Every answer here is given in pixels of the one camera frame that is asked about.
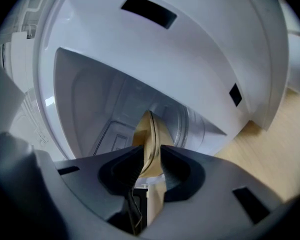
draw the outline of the plastic vent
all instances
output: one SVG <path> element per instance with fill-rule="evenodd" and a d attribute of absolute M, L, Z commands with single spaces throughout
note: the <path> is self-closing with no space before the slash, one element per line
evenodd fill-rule
<path fill-rule="evenodd" d="M 241 102 L 242 100 L 242 97 L 241 97 L 241 94 L 240 94 L 240 91 L 238 89 L 238 86 L 237 84 L 235 83 L 234 86 L 232 87 L 231 91 L 229 92 L 235 106 L 237 107 L 239 105 L 239 103 Z"/>
<path fill-rule="evenodd" d="M 122 10 L 138 14 L 168 29 L 177 15 L 162 6 L 148 0 L 127 0 Z"/>

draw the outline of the beige fabric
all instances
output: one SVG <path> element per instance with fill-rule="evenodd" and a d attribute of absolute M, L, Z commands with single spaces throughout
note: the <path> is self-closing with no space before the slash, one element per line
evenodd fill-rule
<path fill-rule="evenodd" d="M 135 129 L 132 145 L 144 145 L 144 166 L 139 178 L 147 178 L 157 177 L 163 173 L 160 146 L 173 146 L 174 143 L 161 118 L 147 110 Z"/>

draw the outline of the black rectangular opening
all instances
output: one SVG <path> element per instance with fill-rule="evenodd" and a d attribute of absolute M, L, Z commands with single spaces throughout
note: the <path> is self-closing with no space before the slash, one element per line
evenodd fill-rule
<path fill-rule="evenodd" d="M 247 187 L 232 191 L 254 224 L 269 215 L 269 210 L 255 197 Z"/>
<path fill-rule="evenodd" d="M 242 97 L 241 97 L 241 94 L 240 94 L 240 91 L 238 89 L 238 86 L 237 84 L 235 83 L 234 86 L 232 87 L 231 91 L 229 92 L 235 106 L 237 107 L 239 105 L 239 103 L 241 102 L 242 100 Z"/>
<path fill-rule="evenodd" d="M 79 171 L 79 168 L 77 166 L 70 166 L 70 167 L 67 167 L 67 168 L 59 169 L 58 173 L 60 175 L 65 175 L 65 174 L 70 174 L 70 173 L 73 173 L 73 172 L 76 172 L 76 171 Z"/>
<path fill-rule="evenodd" d="M 177 15 L 162 6 L 148 0 L 127 0 L 122 10 L 126 10 L 151 20 L 168 29 Z"/>

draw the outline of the white plastic housing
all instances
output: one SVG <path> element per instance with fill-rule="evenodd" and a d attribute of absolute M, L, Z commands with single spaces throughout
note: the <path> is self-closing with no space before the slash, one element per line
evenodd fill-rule
<path fill-rule="evenodd" d="M 122 10 L 125 1 L 56 0 L 45 22 L 39 95 L 69 158 L 80 153 L 70 148 L 55 103 L 59 48 L 123 72 L 198 113 L 222 133 L 203 138 L 199 152 L 214 155 L 249 120 L 270 126 L 288 72 L 287 30 L 278 0 L 149 0 L 177 15 L 169 29 Z M 229 94 L 235 84 L 242 96 L 238 106 Z M 87 95 L 92 93 L 102 96 L 98 90 Z M 88 100 L 95 102 L 92 96 Z"/>
<path fill-rule="evenodd" d="M 146 110 L 165 122 L 176 147 L 209 153 L 226 137 L 192 109 L 86 56 L 60 48 L 54 71 L 57 112 L 76 157 L 131 146 Z"/>
<path fill-rule="evenodd" d="M 288 87 L 300 93 L 300 20 L 285 0 L 279 0 L 287 27 L 289 43 Z"/>

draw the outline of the wooden floor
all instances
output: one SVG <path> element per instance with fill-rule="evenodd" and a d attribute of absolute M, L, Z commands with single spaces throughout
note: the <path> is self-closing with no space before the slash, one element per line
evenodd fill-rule
<path fill-rule="evenodd" d="M 249 122 L 217 155 L 241 166 L 284 201 L 300 193 L 300 95 L 287 90 L 268 131 Z"/>

